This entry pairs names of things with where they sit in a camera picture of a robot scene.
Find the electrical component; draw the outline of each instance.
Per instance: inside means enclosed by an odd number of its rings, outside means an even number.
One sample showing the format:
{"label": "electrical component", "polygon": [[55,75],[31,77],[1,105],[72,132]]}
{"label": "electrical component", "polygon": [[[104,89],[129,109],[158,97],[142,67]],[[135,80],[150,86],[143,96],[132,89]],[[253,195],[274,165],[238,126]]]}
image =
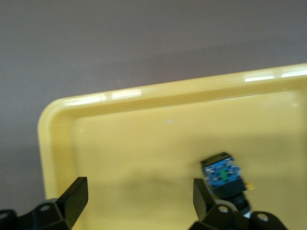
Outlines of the electrical component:
{"label": "electrical component", "polygon": [[201,161],[202,171],[211,192],[222,200],[231,202],[241,214],[250,212],[250,206],[243,191],[246,190],[240,176],[241,169],[234,164],[234,158],[222,152]]}

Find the screw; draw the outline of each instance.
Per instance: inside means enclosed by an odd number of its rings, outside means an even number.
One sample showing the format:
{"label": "screw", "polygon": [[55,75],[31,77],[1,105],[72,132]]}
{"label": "screw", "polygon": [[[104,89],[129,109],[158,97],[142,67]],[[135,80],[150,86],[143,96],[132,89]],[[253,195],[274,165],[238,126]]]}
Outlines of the screw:
{"label": "screw", "polygon": [[257,217],[262,220],[262,221],[269,221],[269,218],[267,215],[263,214],[263,213],[258,213]]}
{"label": "screw", "polygon": [[225,206],[219,206],[219,210],[223,213],[227,213],[228,212],[228,208]]}
{"label": "screw", "polygon": [[4,218],[7,218],[9,214],[7,214],[6,212],[5,213],[1,213],[0,214],[0,219],[4,219]]}
{"label": "screw", "polygon": [[42,212],[44,212],[44,211],[47,211],[49,208],[50,208],[49,205],[44,205],[44,206],[42,206],[42,207],[40,208],[40,210],[41,210]]}

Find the gray wall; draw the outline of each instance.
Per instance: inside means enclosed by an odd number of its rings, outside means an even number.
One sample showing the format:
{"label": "gray wall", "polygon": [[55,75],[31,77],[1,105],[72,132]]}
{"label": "gray wall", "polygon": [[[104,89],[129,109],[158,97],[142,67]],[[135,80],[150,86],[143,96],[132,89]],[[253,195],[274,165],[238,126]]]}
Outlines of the gray wall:
{"label": "gray wall", "polygon": [[0,209],[44,199],[58,98],[307,62],[307,1],[0,1]]}

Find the green component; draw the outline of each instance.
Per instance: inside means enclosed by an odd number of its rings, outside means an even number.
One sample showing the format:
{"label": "green component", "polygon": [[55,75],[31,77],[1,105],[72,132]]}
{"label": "green component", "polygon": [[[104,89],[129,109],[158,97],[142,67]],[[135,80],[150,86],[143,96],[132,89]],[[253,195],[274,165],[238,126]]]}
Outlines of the green component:
{"label": "green component", "polygon": [[225,169],[220,170],[220,176],[223,181],[228,181],[228,176],[227,176],[227,172],[225,171]]}

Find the yellow plastic tray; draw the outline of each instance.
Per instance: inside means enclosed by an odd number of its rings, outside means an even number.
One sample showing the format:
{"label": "yellow plastic tray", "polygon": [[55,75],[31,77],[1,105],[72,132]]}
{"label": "yellow plastic tray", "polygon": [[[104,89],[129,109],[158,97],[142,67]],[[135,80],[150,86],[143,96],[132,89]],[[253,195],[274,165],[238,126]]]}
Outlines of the yellow plastic tray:
{"label": "yellow plastic tray", "polygon": [[307,64],[64,98],[38,127],[46,197],[87,176],[75,230],[186,230],[199,161],[227,151],[254,210],[307,219]]}

